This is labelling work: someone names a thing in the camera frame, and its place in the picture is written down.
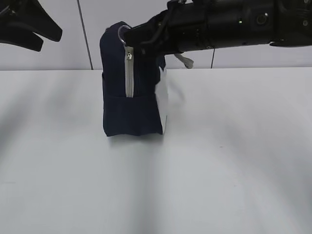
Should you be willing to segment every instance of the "zipper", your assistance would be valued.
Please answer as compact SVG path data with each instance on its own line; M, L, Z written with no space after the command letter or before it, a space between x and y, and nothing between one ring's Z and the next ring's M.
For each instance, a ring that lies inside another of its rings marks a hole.
M134 49L133 47L125 46L125 82L126 82L126 97L133 98L134 96Z

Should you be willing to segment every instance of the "tabletop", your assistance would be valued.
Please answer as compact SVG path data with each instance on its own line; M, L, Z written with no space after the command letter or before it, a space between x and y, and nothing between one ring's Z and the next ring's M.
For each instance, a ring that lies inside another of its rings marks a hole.
M311 233L311 74L169 70L165 135L107 138L101 71L0 72L0 233Z

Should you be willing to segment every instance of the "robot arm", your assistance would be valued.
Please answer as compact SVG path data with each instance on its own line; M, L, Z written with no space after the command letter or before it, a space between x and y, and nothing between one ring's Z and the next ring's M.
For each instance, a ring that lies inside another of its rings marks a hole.
M61 28L38 0L0 0L0 43L40 51L43 40L60 41Z
M171 0L168 10L124 33L146 55L246 45L312 45L311 0Z

